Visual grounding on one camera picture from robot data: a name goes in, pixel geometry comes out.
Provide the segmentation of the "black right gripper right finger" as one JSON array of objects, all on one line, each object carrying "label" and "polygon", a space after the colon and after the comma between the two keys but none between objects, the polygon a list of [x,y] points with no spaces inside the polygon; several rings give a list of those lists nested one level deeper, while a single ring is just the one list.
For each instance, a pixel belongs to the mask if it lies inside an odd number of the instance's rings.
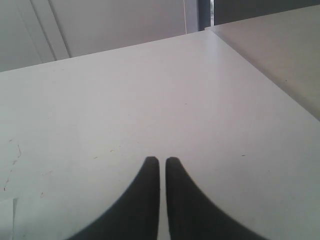
[{"label": "black right gripper right finger", "polygon": [[165,184],[172,240],[264,239],[213,204],[177,157],[170,157],[165,162]]}]

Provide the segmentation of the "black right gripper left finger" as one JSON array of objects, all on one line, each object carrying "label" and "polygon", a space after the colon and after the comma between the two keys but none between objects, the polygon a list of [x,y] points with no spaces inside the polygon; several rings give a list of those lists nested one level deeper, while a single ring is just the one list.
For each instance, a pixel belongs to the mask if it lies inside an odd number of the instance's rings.
[{"label": "black right gripper left finger", "polygon": [[160,212],[160,165],[148,156],[116,202],[71,240],[156,240]]}]

